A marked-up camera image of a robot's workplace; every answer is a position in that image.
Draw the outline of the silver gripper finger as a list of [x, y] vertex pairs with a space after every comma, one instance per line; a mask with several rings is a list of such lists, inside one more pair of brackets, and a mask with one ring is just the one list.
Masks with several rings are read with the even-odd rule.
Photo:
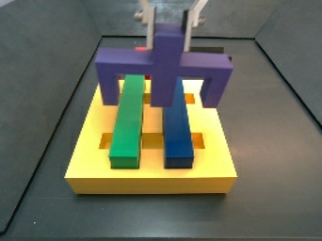
[[207, 1], [209, 0], [195, 0], [187, 11], [187, 19], [186, 19], [186, 25], [185, 25], [185, 45], [183, 45], [183, 50], [186, 52], [190, 51], [193, 29], [205, 23], [205, 17], [201, 15], [201, 12], [207, 4]]
[[154, 49], [154, 33], [155, 33], [155, 16], [157, 8], [150, 5], [149, 0], [138, 0], [140, 11], [134, 15], [134, 18], [147, 27], [146, 48]]

